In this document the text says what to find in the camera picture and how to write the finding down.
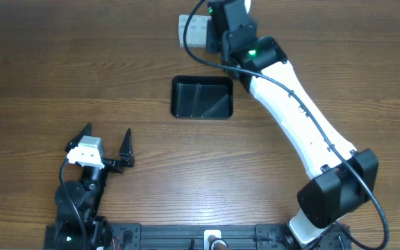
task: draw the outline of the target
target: wooden table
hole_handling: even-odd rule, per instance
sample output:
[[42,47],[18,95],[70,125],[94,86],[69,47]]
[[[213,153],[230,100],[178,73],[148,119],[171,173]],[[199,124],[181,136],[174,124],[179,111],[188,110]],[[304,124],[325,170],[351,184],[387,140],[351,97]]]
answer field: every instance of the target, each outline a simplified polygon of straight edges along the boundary
[[[133,131],[135,168],[109,178],[101,205],[111,222],[285,223],[297,213],[303,165],[238,82],[227,121],[169,112],[175,75],[223,75],[179,47],[178,16],[195,4],[0,1],[0,248],[42,247],[63,149],[86,122],[110,157]],[[379,157],[374,192],[389,249],[400,249],[400,1],[257,0],[251,14],[332,125]],[[382,239],[371,203],[343,222],[365,244]]]

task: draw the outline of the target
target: black metal base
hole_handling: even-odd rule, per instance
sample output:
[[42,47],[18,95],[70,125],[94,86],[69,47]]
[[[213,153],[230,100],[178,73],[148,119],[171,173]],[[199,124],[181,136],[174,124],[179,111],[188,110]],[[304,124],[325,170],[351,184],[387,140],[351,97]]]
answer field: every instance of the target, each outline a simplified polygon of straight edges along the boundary
[[[287,250],[281,239],[287,231],[282,224],[256,226],[142,226],[141,224],[111,224],[115,250],[203,250],[203,235],[207,229],[218,229],[232,250]],[[54,249],[54,226],[48,226],[44,249]],[[350,241],[338,228],[329,231],[316,246],[319,250],[342,250],[339,236],[351,249]]]

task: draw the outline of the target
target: black container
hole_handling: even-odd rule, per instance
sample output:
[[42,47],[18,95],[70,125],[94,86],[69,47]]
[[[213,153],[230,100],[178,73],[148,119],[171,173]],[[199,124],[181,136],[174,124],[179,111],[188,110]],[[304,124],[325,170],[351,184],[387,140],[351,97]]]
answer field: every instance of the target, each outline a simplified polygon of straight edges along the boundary
[[225,76],[176,76],[171,113],[181,119],[228,119],[233,115],[233,80]]

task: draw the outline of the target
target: wooden surface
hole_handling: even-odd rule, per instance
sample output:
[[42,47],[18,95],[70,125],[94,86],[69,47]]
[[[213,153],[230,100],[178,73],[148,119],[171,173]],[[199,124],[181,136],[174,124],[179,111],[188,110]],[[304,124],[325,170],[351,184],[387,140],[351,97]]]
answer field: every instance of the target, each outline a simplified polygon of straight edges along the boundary
[[[179,48],[178,16],[195,4],[0,1],[0,248],[42,247],[64,146],[86,122],[112,157],[133,131],[135,168],[109,178],[101,205],[111,222],[284,223],[297,213],[301,161],[239,83],[227,121],[169,112],[175,75],[223,75]],[[379,157],[374,191],[389,249],[400,249],[400,0],[257,0],[251,14],[332,125]],[[371,203],[343,222],[366,244],[382,239]]]

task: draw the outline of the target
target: table top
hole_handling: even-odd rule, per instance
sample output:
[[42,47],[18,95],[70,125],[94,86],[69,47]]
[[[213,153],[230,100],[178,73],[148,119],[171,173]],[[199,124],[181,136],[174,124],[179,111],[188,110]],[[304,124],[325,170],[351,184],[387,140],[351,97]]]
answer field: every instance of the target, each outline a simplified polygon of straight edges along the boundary
[[[136,163],[109,177],[100,215],[142,224],[285,223],[309,180],[272,116],[236,81],[226,121],[174,119],[176,75],[223,76],[178,43],[196,1],[0,1],[0,248],[41,248],[66,143],[86,122],[117,157],[132,129]],[[206,7],[200,15],[207,15]],[[332,125],[380,166],[374,192],[400,249],[400,1],[253,1]],[[196,52],[209,60],[216,55]],[[68,167],[66,179],[81,168]],[[368,203],[343,220],[376,246]]]

